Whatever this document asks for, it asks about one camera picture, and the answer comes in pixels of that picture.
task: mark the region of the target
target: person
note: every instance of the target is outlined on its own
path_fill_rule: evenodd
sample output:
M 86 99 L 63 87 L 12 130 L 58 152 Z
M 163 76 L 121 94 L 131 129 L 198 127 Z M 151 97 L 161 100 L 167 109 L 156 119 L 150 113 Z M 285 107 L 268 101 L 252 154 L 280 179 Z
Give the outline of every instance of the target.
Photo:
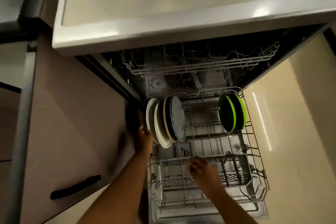
M 146 133 L 141 126 L 134 140 L 135 154 L 78 224 L 135 223 L 152 145 L 151 133 Z M 189 171 L 226 224 L 257 223 L 227 194 L 213 165 L 205 159 L 194 157 L 189 159 Z

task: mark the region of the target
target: lower dishwasher rack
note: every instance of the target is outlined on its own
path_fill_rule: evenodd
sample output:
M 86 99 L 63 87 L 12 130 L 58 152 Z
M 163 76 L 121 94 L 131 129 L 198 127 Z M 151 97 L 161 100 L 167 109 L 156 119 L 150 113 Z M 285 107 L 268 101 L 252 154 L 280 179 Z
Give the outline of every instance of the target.
M 228 133 L 219 120 L 219 96 L 229 93 L 238 94 L 246 106 L 238 87 L 178 94 L 186 139 L 168 149 L 153 146 L 147 168 L 149 223 L 223 222 L 188 171 L 187 159 L 194 156 L 206 158 L 216 167 L 226 191 L 252 217 L 267 216 L 264 200 L 269 185 L 248 108 L 242 131 Z

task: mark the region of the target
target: hand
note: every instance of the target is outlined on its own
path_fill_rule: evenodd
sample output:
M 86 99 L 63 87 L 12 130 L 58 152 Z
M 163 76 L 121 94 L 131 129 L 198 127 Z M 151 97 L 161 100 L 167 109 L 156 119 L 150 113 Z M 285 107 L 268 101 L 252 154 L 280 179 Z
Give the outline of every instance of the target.
M 146 158 L 152 153 L 153 137 L 151 132 L 145 132 L 144 126 L 140 126 L 134 140 L 135 153 Z
M 189 172 L 208 199 L 212 200 L 218 192 L 225 192 L 216 168 L 204 158 L 190 158 Z

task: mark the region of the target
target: person's left arm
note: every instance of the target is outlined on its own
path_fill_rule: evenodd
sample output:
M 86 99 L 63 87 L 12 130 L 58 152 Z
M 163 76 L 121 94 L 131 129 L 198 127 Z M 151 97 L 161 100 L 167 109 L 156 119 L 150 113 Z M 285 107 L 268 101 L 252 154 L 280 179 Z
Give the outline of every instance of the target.
M 152 135 L 146 134 L 141 126 L 135 141 L 135 154 L 78 224 L 135 223 L 152 145 Z

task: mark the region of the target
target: beige tile floor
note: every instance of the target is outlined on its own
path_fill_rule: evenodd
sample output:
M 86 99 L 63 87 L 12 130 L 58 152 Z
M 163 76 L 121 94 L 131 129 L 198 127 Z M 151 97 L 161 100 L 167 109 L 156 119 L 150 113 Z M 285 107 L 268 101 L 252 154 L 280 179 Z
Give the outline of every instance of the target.
M 319 35 L 244 91 L 270 184 L 259 223 L 336 223 L 335 79 Z M 75 224 L 101 192 L 48 224 Z

